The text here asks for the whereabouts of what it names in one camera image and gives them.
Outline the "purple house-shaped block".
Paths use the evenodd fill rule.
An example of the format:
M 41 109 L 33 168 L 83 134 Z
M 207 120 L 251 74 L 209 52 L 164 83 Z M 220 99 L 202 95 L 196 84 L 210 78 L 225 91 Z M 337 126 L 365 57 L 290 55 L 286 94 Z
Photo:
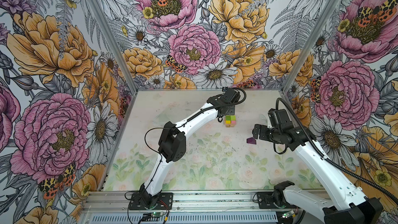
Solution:
M 248 138 L 248 139 L 247 139 L 247 144 L 256 145 L 256 144 L 257 144 L 257 140 L 254 139 L 254 138 Z

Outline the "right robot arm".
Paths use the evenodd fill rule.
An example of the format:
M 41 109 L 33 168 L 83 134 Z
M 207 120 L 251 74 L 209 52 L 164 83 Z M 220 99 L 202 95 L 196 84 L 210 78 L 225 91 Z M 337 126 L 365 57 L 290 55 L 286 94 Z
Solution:
M 329 199 L 323 199 L 287 180 L 274 187 L 272 201 L 275 206 L 296 206 L 325 224 L 377 223 L 383 211 L 379 199 L 367 197 L 338 165 L 333 165 L 307 127 L 295 127 L 285 109 L 271 109 L 268 116 L 271 126 L 255 124 L 253 138 L 274 145 L 283 144 L 293 151 L 313 172 L 329 196 Z

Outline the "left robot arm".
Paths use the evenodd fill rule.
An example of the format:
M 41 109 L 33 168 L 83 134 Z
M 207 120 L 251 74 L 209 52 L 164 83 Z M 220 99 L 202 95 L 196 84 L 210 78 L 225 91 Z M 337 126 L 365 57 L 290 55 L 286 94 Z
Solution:
M 167 122 L 162 128 L 156 151 L 157 161 L 149 178 L 139 189 L 138 202 L 147 209 L 155 207 L 160 198 L 163 183 L 172 165 L 186 153 L 187 140 L 208 122 L 234 112 L 235 105 L 242 103 L 240 93 L 228 89 L 225 93 L 208 98 L 206 103 L 189 117 L 173 123 Z

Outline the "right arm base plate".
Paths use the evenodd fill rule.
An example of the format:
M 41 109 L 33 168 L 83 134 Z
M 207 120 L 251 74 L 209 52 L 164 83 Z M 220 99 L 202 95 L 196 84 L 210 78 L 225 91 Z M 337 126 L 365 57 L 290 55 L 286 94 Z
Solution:
M 297 206 L 289 204 L 283 193 L 279 191 L 262 191 L 257 192 L 254 201 L 258 203 L 260 209 L 297 209 Z

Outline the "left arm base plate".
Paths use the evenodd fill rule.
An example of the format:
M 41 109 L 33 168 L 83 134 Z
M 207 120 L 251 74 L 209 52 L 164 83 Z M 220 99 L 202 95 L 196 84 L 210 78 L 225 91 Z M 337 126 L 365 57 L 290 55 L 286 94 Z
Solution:
M 130 211 L 171 210 L 173 196 L 173 193 L 164 192 L 160 192 L 155 196 L 135 192 L 131 196 L 128 209 Z

